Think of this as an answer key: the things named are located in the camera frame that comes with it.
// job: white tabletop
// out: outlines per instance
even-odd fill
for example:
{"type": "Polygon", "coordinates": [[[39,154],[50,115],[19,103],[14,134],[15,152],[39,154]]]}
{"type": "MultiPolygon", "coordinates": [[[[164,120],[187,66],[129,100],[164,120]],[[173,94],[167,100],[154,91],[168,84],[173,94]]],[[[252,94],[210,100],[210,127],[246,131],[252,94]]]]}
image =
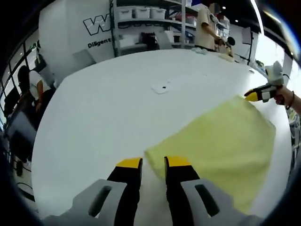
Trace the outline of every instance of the white tabletop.
{"type": "MultiPolygon", "coordinates": [[[[74,196],[106,179],[119,161],[143,156],[204,112],[266,83],[248,69],[216,54],[173,49],[118,57],[67,77],[49,103],[34,144],[32,185],[40,217],[64,213],[74,196]],[[165,94],[150,88],[175,78],[181,82],[165,94]]],[[[283,106],[274,101],[254,105],[277,128],[270,169],[251,208],[265,217],[286,186],[290,129],[283,106]]],[[[171,225],[165,192],[144,159],[135,225],[171,225]]]]}

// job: black pants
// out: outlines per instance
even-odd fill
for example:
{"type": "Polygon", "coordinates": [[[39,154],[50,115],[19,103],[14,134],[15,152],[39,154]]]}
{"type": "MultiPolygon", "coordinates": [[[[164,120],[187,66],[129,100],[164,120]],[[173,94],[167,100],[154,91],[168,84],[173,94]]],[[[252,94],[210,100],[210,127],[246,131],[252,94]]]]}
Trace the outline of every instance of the black pants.
{"type": "Polygon", "coordinates": [[[201,49],[206,49],[207,51],[209,51],[209,52],[216,52],[215,50],[213,50],[213,49],[210,49],[210,48],[206,48],[206,47],[203,47],[203,46],[198,46],[198,45],[195,45],[194,47],[196,47],[196,48],[201,48],[201,49]]]}
{"type": "Polygon", "coordinates": [[[54,95],[54,93],[55,93],[55,89],[49,89],[43,93],[41,107],[40,107],[39,111],[37,112],[36,129],[39,127],[42,117],[44,115],[44,112],[46,111],[46,108],[47,108],[52,96],[54,95]]]}

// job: white t-shirt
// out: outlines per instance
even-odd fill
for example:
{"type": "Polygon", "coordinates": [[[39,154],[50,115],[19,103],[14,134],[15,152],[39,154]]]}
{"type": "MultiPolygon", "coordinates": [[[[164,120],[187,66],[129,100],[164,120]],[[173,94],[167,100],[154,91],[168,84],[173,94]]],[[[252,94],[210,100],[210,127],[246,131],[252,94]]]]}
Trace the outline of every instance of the white t-shirt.
{"type": "Polygon", "coordinates": [[[211,13],[207,8],[201,8],[199,10],[197,20],[197,34],[194,40],[194,44],[214,50],[214,37],[212,37],[202,28],[202,23],[206,23],[209,25],[209,28],[213,32],[215,31],[215,23],[210,19],[210,15],[211,13]]]}
{"type": "Polygon", "coordinates": [[[37,84],[39,81],[42,81],[43,83],[43,92],[50,89],[50,87],[47,85],[47,83],[43,80],[43,78],[40,76],[39,73],[36,71],[30,71],[29,72],[29,90],[32,96],[38,100],[39,99],[39,93],[37,90],[37,84]]]}

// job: yellow towel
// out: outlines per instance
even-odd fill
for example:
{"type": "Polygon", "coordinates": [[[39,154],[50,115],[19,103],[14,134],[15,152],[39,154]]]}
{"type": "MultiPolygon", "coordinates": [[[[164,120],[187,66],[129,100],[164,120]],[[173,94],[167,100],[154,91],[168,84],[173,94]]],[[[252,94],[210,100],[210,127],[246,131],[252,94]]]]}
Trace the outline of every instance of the yellow towel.
{"type": "Polygon", "coordinates": [[[234,97],[145,154],[161,178],[164,156],[187,157],[200,178],[214,182],[248,213],[269,168],[275,134],[275,126],[252,104],[234,97]]]}

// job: gray gripper bracket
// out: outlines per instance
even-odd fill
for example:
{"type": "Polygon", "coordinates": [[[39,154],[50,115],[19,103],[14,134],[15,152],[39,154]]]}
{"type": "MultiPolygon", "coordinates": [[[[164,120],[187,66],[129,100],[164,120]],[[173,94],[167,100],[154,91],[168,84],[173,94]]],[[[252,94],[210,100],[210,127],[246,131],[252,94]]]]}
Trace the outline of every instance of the gray gripper bracket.
{"type": "Polygon", "coordinates": [[[206,179],[181,182],[190,204],[194,226],[257,226],[262,220],[233,206],[230,195],[206,179]]]}
{"type": "Polygon", "coordinates": [[[119,201],[126,186],[126,183],[97,180],[74,197],[70,210],[58,217],[49,216],[43,223],[46,226],[114,226],[119,201]]]}

